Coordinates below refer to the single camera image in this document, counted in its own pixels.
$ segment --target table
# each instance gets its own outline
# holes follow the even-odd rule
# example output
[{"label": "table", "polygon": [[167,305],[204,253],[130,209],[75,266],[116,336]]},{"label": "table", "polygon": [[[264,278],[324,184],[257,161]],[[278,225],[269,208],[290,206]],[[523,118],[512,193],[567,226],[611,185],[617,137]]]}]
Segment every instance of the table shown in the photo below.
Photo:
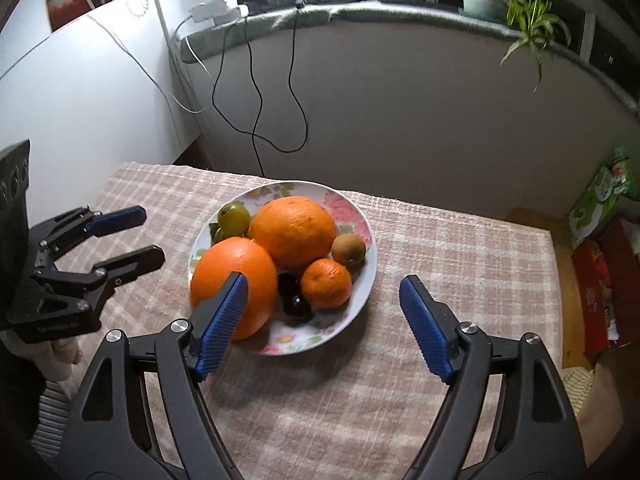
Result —
[{"label": "table", "polygon": [[[158,272],[120,288],[100,332],[82,336],[84,360],[63,385],[70,394],[106,332],[157,332],[190,314],[187,262],[192,242],[216,209],[263,178],[129,163],[93,209],[140,204],[141,228],[92,239],[62,260],[87,272],[96,261],[149,244],[164,249]],[[429,432],[446,388],[428,372],[398,305],[398,285],[418,274],[437,301],[490,335],[540,334],[556,365],[562,348],[558,271],[549,232],[506,222],[346,192],[369,219],[378,274],[354,323],[321,347],[286,357],[231,345],[202,383],[220,435],[251,479],[400,479]],[[467,465],[488,441],[499,378],[492,378]],[[150,404],[164,457],[179,464],[157,382]]]}]

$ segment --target red box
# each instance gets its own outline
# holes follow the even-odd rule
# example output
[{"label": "red box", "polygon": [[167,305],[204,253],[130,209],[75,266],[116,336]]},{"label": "red box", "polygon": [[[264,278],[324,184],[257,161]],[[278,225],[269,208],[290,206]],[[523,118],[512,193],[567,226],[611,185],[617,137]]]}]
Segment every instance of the red box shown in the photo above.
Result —
[{"label": "red box", "polygon": [[599,240],[585,240],[572,259],[582,298],[585,356],[593,358],[612,346],[607,335],[606,287],[612,292],[620,336],[617,346],[640,339],[640,262],[631,250],[622,222],[615,219]]}]

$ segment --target plate rim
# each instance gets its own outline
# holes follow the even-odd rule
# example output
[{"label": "plate rim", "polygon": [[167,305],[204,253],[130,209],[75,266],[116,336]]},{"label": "plate rim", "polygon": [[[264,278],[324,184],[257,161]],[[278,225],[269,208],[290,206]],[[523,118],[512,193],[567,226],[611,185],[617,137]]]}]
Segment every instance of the plate rim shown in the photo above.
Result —
[{"label": "plate rim", "polygon": [[[356,208],[356,210],[358,211],[358,213],[360,213],[360,215],[362,216],[362,218],[365,221],[365,224],[367,225],[367,228],[369,229],[369,233],[371,234],[371,245],[369,247],[369,249],[373,248],[375,254],[374,254],[374,272],[373,272],[373,277],[371,280],[371,286],[369,287],[369,291],[367,293],[367,298],[366,300],[362,303],[362,306],[357,310],[357,312],[354,314],[353,318],[345,323],[345,325],[340,329],[340,330],[336,330],[335,332],[331,333],[329,336],[327,336],[327,338],[322,339],[322,341],[319,341],[318,343],[315,343],[314,345],[311,346],[307,346],[304,348],[301,348],[299,350],[295,350],[295,351],[291,351],[291,352],[287,352],[287,353],[282,353],[282,354],[269,354],[269,353],[262,353],[259,351],[254,351],[254,353],[258,354],[258,355],[263,355],[263,356],[268,356],[268,357],[284,357],[287,355],[295,355],[295,354],[300,354],[302,352],[306,352],[308,350],[312,350],[314,348],[318,348],[319,346],[323,345],[324,343],[331,341],[331,339],[333,339],[334,337],[336,337],[339,333],[342,333],[353,321],[355,321],[355,319],[360,315],[360,312],[362,312],[362,309],[365,307],[365,305],[367,304],[367,301],[369,301],[369,297],[371,295],[371,291],[373,290],[373,285],[375,284],[376,281],[376,276],[378,274],[378,243],[376,242],[376,237],[375,234],[373,232],[373,228],[371,227],[371,224],[369,222],[369,219],[367,218],[367,216],[364,214],[364,212],[362,211],[362,209],[360,209],[360,207],[353,201],[351,200],[348,196],[346,196],[343,192],[341,192],[340,190],[334,189],[333,187],[330,186],[326,186],[325,184],[320,184],[318,182],[311,182],[309,180],[273,180],[271,182],[267,182],[264,184],[260,184],[260,186],[255,186],[252,187],[250,189],[247,189],[246,191],[243,191],[242,193],[236,195],[235,197],[233,197],[231,199],[231,202],[233,202],[233,200],[238,200],[242,195],[245,195],[247,193],[250,193],[252,191],[255,191],[256,189],[260,189],[263,188],[265,186],[273,186],[273,185],[277,185],[277,184],[307,184],[307,185],[311,185],[311,186],[316,186],[316,187],[321,187],[324,188],[325,190],[337,193],[338,195],[340,195],[341,197],[343,197],[347,202],[349,202],[352,206],[354,206],[354,208]],[[223,204],[222,206],[220,206],[215,213],[213,213],[213,215],[211,215],[209,217],[209,219],[206,221],[206,225],[208,226],[212,219],[215,218],[218,214],[218,212],[220,211],[220,209],[222,209],[222,207],[225,205]],[[204,230],[204,227],[202,227],[199,231],[198,234],[195,237],[195,240],[193,241],[193,243],[191,244],[191,249],[189,250],[189,259],[187,260],[187,288],[189,290],[191,290],[191,271],[190,271],[190,261],[193,259],[193,255],[194,255],[194,246],[196,244],[196,241],[198,240],[198,238],[200,237],[200,234],[202,233],[202,231]]]}]

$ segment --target spider plant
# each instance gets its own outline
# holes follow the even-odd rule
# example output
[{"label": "spider plant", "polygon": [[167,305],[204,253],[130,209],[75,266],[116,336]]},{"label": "spider plant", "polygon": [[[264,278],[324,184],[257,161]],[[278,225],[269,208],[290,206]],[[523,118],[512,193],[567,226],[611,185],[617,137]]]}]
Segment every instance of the spider plant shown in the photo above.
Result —
[{"label": "spider plant", "polygon": [[506,22],[510,27],[515,23],[524,34],[522,38],[514,41],[504,57],[500,61],[500,66],[518,50],[521,46],[529,45],[538,66],[538,84],[542,81],[542,56],[541,52],[546,48],[549,41],[556,39],[556,30],[559,27],[564,33],[566,46],[571,44],[571,32],[566,23],[555,14],[549,13],[551,2],[548,0],[504,0],[507,3]]}]

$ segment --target metal screw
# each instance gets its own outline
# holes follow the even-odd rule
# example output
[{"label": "metal screw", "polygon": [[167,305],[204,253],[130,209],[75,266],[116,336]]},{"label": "metal screw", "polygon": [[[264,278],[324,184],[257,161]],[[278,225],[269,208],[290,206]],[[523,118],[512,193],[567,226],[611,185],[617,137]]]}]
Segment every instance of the metal screw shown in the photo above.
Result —
[{"label": "metal screw", "polygon": [[121,337],[122,332],[118,329],[107,332],[107,341],[109,343],[115,343],[116,341],[119,341]]},{"label": "metal screw", "polygon": [[478,325],[472,321],[463,321],[460,323],[460,330],[465,334],[475,334],[478,331]]},{"label": "metal screw", "polygon": [[538,334],[534,334],[533,332],[527,332],[524,335],[524,341],[526,341],[530,345],[537,345],[538,343],[540,343],[540,336]]},{"label": "metal screw", "polygon": [[171,323],[172,332],[184,332],[189,327],[189,322],[186,319],[176,319]]}]

